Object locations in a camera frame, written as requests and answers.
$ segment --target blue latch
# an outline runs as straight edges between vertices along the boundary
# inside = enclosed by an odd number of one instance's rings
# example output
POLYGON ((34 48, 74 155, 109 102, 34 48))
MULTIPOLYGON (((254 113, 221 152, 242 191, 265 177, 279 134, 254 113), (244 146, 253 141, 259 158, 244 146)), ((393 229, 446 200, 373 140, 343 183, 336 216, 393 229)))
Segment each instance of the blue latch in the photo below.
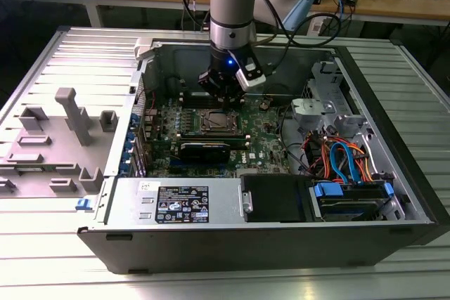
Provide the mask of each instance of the blue latch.
POLYGON ((132 132, 127 132, 127 141, 133 141, 135 138, 134 134, 132 132))
POLYGON ((127 159, 131 158, 131 154, 129 152, 123 152, 122 153, 122 161, 126 161, 127 159))
POLYGON ((323 182, 314 186, 316 197, 322 196, 343 196, 344 192, 339 183, 323 182))
POLYGON ((129 164, 127 164, 127 163, 120 163, 119 164, 119 170, 120 171, 128 171, 129 170, 129 164))
POLYGON ((125 150, 131 150, 133 148, 133 145, 131 144, 131 142, 125 142, 124 143, 124 148, 125 150))
POLYGON ((392 187, 391 183, 385 183, 385 189, 389 197, 394 196, 394 188, 392 187))
POLYGON ((75 206, 75 210, 81 211, 81 210, 92 210, 91 208, 91 201, 87 198, 80 198, 78 200, 77 205, 75 206))
POLYGON ((137 114, 132 113, 130 117, 130 122, 132 124, 139 124, 139 116, 137 114))

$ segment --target table leg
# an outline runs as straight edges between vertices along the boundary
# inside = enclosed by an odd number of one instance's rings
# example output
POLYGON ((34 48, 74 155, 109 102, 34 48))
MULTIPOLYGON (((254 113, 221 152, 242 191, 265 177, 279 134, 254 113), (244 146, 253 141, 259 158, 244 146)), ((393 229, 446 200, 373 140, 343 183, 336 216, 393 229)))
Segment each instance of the table leg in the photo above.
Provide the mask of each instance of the table leg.
POLYGON ((103 21, 101 20, 101 14, 99 8, 95 3, 85 3, 87 15, 92 27, 103 27, 103 21))

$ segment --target side panel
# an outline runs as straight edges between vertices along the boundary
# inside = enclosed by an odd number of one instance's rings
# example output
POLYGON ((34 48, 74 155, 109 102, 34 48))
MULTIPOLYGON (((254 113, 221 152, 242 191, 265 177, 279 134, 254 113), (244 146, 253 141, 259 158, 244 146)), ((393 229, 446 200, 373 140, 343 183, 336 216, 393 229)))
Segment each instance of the side panel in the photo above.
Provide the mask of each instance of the side panel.
POLYGON ((439 224, 432 233, 415 243, 427 244, 450 229, 450 215, 439 201, 436 192, 401 139, 399 132, 395 129, 385 109, 375 96, 347 48, 337 48, 337 55, 343 62, 352 81, 350 86, 354 86, 355 92, 358 93, 362 103, 369 111, 381 138, 385 141, 387 148, 392 153, 395 162, 399 165, 401 172, 413 189, 425 213, 432 221, 439 224))
POLYGON ((243 229, 78 236, 117 274, 372 266, 430 226, 243 229))

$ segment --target metal bracket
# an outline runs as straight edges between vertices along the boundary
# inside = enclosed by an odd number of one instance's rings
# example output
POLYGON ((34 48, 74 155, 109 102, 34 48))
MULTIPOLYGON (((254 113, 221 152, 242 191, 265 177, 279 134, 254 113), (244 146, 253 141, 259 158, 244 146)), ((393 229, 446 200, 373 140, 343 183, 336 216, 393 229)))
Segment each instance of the metal bracket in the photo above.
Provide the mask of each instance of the metal bracket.
POLYGON ((153 56, 153 49, 160 45, 153 45, 153 38, 138 38, 134 44, 134 57, 136 60, 143 60, 153 56))
POLYGON ((242 208, 246 214, 253 211, 252 193, 250 191, 242 194, 242 208))

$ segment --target circuit board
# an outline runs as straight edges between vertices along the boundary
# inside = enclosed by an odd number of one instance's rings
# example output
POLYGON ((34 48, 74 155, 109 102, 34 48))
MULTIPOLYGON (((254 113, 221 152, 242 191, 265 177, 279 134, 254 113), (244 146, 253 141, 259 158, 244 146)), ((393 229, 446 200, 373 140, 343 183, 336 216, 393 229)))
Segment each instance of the circuit board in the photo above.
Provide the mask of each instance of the circuit board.
POLYGON ((242 107, 186 109, 179 102, 152 111, 146 127, 150 157, 149 177, 239 177, 242 174, 286 174, 288 160, 278 139, 277 108, 262 110, 261 98, 246 98, 242 107), (225 144, 230 147, 227 163, 186 164, 177 152, 189 142, 225 144))

